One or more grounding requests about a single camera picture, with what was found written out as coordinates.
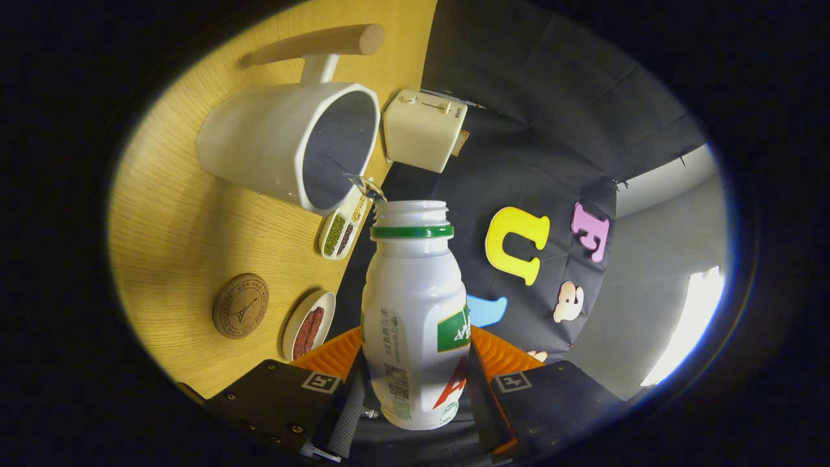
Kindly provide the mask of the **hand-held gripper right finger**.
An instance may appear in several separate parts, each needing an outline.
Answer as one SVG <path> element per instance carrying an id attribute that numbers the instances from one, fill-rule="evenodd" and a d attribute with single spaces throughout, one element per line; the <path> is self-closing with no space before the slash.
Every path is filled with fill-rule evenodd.
<path id="1" fill-rule="evenodd" d="M 495 463 L 558 453 L 614 422 L 626 405 L 569 361 L 540 363 L 477 326 L 466 369 L 480 445 Z"/>

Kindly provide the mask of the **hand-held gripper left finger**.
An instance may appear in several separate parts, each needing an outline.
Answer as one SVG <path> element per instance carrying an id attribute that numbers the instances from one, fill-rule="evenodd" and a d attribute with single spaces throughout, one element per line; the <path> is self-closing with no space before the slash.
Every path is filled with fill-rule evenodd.
<path id="1" fill-rule="evenodd" d="M 366 383 L 362 333 L 353 328 L 293 363 L 261 361 L 206 407 L 262 444 L 338 463 L 350 457 Z"/>

